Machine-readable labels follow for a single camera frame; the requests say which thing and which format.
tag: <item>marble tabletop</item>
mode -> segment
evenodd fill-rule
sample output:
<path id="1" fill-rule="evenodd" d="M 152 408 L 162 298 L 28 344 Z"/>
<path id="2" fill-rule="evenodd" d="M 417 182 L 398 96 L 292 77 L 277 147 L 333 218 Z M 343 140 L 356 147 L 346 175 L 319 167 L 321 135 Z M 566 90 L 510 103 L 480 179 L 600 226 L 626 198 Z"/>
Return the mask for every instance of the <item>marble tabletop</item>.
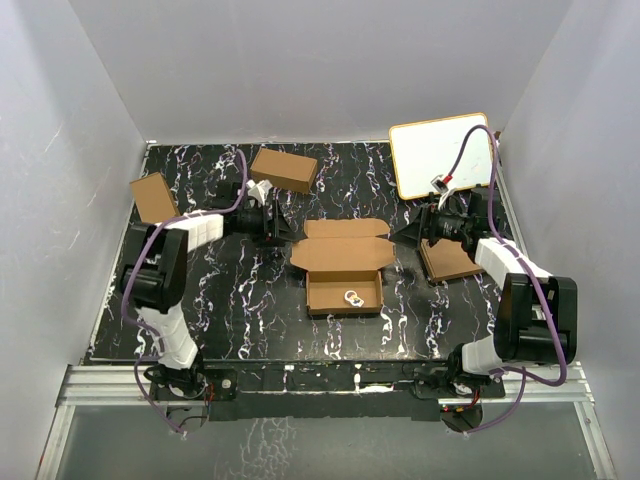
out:
<path id="1" fill-rule="evenodd" d="M 262 146 L 319 162 L 310 195 L 278 191 L 294 230 L 301 229 L 305 219 L 376 217 L 393 231 L 406 225 L 422 203 L 398 198 L 388 143 Z M 240 179 L 233 162 L 236 149 L 251 162 L 260 147 L 150 147 L 144 174 L 161 172 L 180 211 L 189 212 L 203 208 L 216 194 L 218 180 Z M 138 218 L 134 208 L 130 222 Z M 380 314 L 311 318 L 304 271 L 289 264 L 290 254 L 290 246 L 260 249 L 233 235 L 189 255 L 182 305 L 205 360 L 441 359 L 457 344 L 492 331 L 500 292 L 488 276 L 431 285 L 419 254 L 403 246 L 396 247 L 395 263 L 382 270 Z M 85 363 L 130 362 L 152 350 L 145 332 L 123 325 L 114 280 L 115 275 Z"/>

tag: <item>white board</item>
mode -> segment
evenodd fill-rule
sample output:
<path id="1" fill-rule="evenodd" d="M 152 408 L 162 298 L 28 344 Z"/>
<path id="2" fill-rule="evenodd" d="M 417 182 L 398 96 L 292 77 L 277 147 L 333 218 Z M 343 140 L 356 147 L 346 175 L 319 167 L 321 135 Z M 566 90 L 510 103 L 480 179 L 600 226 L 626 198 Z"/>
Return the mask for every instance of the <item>white board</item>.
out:
<path id="1" fill-rule="evenodd" d="M 403 200 L 437 194 L 431 185 L 436 175 L 446 175 L 458 156 L 466 133 L 475 125 L 487 125 L 483 113 L 397 125 L 389 129 L 398 195 Z M 491 143 L 486 133 L 471 134 L 456 169 L 452 188 L 473 188 L 489 183 Z"/>

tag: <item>white wall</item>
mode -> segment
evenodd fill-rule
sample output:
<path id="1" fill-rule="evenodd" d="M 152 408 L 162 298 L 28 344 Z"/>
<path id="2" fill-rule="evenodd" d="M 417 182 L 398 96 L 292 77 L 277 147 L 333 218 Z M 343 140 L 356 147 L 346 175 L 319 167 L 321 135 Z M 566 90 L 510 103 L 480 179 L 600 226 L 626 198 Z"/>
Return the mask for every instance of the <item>white wall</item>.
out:
<path id="1" fill-rule="evenodd" d="M 387 138 L 502 128 L 569 0 L 70 0 L 145 139 Z"/>
<path id="2" fill-rule="evenodd" d="M 35 475 L 144 142 L 66 0 L 0 0 L 0 477 Z"/>
<path id="3" fill-rule="evenodd" d="M 640 3 L 575 2 L 502 137 L 531 257 L 578 283 L 579 346 L 623 479 L 640 474 Z"/>

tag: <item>cardboard box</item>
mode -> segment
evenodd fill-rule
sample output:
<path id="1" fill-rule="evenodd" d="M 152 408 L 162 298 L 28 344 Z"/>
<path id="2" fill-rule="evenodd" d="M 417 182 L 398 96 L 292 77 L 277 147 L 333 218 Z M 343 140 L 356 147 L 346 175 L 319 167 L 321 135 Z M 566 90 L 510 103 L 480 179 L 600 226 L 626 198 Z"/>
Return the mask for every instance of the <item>cardboard box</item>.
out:
<path id="1" fill-rule="evenodd" d="M 173 193 L 161 173 L 152 173 L 130 185 L 143 222 L 160 223 L 180 215 Z"/>
<path id="2" fill-rule="evenodd" d="M 426 240 L 422 240 L 420 255 L 432 282 L 466 277 L 484 271 L 469 259 L 460 242 L 441 239 L 430 247 Z"/>
<path id="3" fill-rule="evenodd" d="M 377 235 L 389 225 L 376 218 L 307 220 L 307 237 L 292 248 L 291 263 L 307 271 L 307 306 L 311 315 L 377 313 L 382 308 L 380 269 L 395 261 L 394 245 Z M 345 299 L 355 290 L 364 300 L 354 307 Z"/>
<path id="4" fill-rule="evenodd" d="M 276 152 L 261 148 L 251 165 L 255 182 L 269 180 L 274 187 L 300 193 L 310 193 L 318 172 L 315 158 Z"/>

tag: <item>gray floor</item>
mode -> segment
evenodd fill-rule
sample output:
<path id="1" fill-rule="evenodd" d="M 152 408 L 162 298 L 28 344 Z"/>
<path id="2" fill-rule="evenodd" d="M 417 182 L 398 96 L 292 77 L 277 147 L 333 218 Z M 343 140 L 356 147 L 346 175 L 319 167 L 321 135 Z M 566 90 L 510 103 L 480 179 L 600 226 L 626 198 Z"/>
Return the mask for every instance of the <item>gray floor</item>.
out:
<path id="1" fill-rule="evenodd" d="M 504 408 L 487 406 L 486 418 Z M 181 415 L 187 414 L 177 412 L 176 419 Z M 442 423 L 327 418 L 206 423 L 181 440 L 148 408 L 78 407 L 58 479 L 114 478 L 596 476 L 571 403 L 521 405 L 503 424 L 468 439 L 447 433 Z"/>

